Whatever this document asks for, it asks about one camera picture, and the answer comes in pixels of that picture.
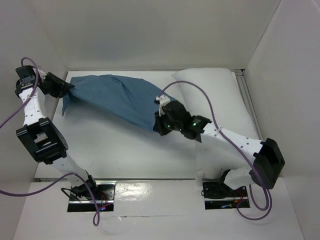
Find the blue pillowcase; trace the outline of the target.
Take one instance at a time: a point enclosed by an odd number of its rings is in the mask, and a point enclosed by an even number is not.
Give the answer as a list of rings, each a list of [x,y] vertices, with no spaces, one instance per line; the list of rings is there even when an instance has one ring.
[[[159,110],[155,99],[162,89],[151,82],[107,74],[77,76],[70,83],[74,87],[62,99],[63,114],[71,102],[81,100],[144,130],[160,131],[160,122],[155,118]]]

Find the white pillow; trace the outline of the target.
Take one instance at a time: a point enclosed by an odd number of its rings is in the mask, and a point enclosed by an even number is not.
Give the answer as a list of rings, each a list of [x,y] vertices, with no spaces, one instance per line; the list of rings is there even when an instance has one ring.
[[[258,139],[256,127],[243,102],[234,74],[226,68],[190,68],[172,74],[180,86],[186,109],[191,115],[216,118],[223,129]],[[246,166],[237,153],[205,142],[196,142],[195,177],[219,178],[225,170]]]

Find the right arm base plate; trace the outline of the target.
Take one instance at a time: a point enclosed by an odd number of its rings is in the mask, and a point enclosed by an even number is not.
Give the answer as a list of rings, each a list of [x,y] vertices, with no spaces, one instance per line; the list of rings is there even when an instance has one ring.
[[[202,183],[201,195],[204,198],[206,210],[225,210],[239,208],[250,208],[248,191],[245,186],[233,190],[221,185],[218,181],[204,181]]]

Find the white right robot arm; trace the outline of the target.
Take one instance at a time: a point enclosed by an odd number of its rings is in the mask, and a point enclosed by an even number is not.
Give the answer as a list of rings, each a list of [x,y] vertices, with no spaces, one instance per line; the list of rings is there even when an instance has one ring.
[[[208,144],[244,158],[246,166],[226,169],[220,178],[203,183],[203,195],[208,199],[224,199],[242,187],[256,184],[267,190],[274,188],[285,165],[277,142],[252,139],[216,126],[210,119],[191,115],[177,100],[162,95],[154,101],[154,131],[165,136],[173,131],[185,138]]]

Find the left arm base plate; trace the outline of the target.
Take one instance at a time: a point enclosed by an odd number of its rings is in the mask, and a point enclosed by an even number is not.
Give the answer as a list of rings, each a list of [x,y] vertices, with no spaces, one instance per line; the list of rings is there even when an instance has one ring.
[[[115,190],[115,182],[97,182],[97,191],[93,194],[100,212],[114,211]],[[68,213],[89,213],[96,211],[91,198],[86,198],[85,196],[79,197],[68,188],[63,188],[61,191],[68,197]]]

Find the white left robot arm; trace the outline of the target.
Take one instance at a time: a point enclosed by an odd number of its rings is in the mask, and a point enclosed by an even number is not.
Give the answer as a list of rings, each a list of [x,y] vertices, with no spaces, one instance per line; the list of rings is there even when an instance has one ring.
[[[62,98],[74,85],[31,65],[18,67],[15,71],[19,76],[15,93],[25,104],[23,126],[16,130],[18,139],[36,162],[51,166],[66,176],[70,191],[77,199],[94,199],[99,193],[96,181],[68,154],[66,139],[45,111],[46,95]]]

